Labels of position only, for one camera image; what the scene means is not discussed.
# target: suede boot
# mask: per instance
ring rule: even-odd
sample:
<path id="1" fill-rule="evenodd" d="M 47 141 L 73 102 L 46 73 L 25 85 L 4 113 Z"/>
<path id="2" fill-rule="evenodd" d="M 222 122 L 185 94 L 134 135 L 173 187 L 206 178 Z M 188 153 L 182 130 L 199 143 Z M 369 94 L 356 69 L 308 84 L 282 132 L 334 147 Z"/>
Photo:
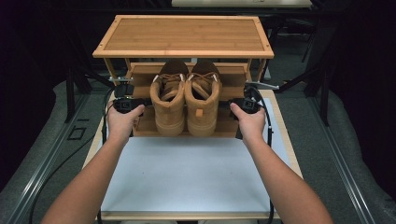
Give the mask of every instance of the suede boot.
<path id="1" fill-rule="evenodd" d="M 185 98 L 187 126 L 194 136 L 210 136 L 216 129 L 221 82 L 212 62 L 199 62 L 189 74 Z"/>
<path id="2" fill-rule="evenodd" d="M 155 124 L 161 135 L 175 136 L 185 126 L 184 87 L 189 73 L 181 60 L 167 62 L 151 83 L 149 94 L 155 110 Z"/>

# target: shoe rack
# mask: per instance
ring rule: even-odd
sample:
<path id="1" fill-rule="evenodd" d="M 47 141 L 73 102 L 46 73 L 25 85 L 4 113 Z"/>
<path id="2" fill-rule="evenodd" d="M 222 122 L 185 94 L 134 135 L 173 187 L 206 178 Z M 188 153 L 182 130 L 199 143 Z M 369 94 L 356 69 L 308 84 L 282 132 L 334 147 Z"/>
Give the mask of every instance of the shoe rack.
<path id="1" fill-rule="evenodd" d="M 252 59 L 261 61 L 257 80 L 267 60 L 274 57 L 257 17 L 242 16 L 136 16 L 119 15 L 92 54 L 103 58 L 110 75 L 117 79 L 111 59 L 122 58 L 132 78 L 135 98 L 149 98 L 149 87 L 164 63 L 131 63 L 131 58 L 222 58 L 246 59 L 245 63 L 215 63 L 222 82 L 221 101 L 244 96 L 251 81 Z M 186 63 L 191 70 L 195 63 Z M 219 108 L 214 137 L 235 137 L 237 122 L 230 109 Z M 158 136 L 155 112 L 148 106 L 134 124 L 135 136 Z M 180 136 L 189 136 L 187 125 Z"/>

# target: dark background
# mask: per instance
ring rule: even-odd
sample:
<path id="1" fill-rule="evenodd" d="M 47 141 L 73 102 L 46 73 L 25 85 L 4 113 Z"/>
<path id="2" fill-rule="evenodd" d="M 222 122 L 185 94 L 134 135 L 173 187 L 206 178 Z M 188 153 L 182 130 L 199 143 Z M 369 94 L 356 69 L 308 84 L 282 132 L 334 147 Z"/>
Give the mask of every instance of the dark background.
<path id="1" fill-rule="evenodd" d="M 56 100 L 53 87 L 65 81 L 76 66 L 105 69 L 103 61 L 94 59 L 92 52 L 116 14 L 181 13 L 171 8 L 170 1 L 132 2 L 0 3 L 1 189 L 49 118 Z M 392 1 L 361 0 L 354 1 L 351 7 L 356 13 L 342 33 L 344 43 L 335 46 L 339 49 L 334 55 L 337 64 L 331 90 L 344 102 L 363 159 L 375 180 L 396 199 L 396 146 L 392 141 L 396 137 L 396 6 Z M 183 13 L 199 12 L 192 9 Z M 218 12 L 233 15 L 230 10 Z M 317 35 L 314 41 L 308 67 L 321 62 L 338 23 L 326 19 L 322 24 L 325 29 L 322 37 Z"/>

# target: forearm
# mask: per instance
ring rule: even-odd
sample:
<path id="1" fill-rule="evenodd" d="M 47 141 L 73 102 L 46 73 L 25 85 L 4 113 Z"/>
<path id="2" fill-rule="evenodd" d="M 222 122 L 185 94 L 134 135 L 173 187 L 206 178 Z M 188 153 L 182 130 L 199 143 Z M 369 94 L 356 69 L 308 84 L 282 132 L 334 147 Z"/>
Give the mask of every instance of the forearm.
<path id="1" fill-rule="evenodd" d="M 92 223 L 124 145 L 108 139 L 52 204 L 43 223 Z"/>
<path id="2" fill-rule="evenodd" d="M 263 140 L 249 141 L 247 148 L 285 223 L 332 223 L 318 195 Z"/>

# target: shoelace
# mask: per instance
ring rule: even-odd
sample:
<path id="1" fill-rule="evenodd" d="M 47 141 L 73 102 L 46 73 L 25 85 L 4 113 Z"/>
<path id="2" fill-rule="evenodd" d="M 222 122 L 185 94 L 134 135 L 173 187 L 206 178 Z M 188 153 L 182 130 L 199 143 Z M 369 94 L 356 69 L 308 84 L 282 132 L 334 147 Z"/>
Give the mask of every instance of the shoelace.
<path id="1" fill-rule="evenodd" d="M 180 73 L 176 73 L 176 74 L 161 74 L 161 75 L 157 75 L 152 82 L 155 82 L 155 80 L 157 80 L 157 78 L 163 79 L 164 84 L 166 82 L 171 82 L 171 81 L 184 81 L 184 77 L 183 74 Z"/>
<path id="2" fill-rule="evenodd" d="M 215 72 L 209 72 L 206 73 L 204 75 L 198 74 L 198 73 L 190 73 L 188 81 L 192 80 L 192 78 L 196 79 L 199 78 L 201 80 L 204 80 L 205 82 L 207 82 L 208 84 L 210 84 L 210 79 L 215 79 L 215 81 L 218 81 L 217 77 L 216 77 Z"/>

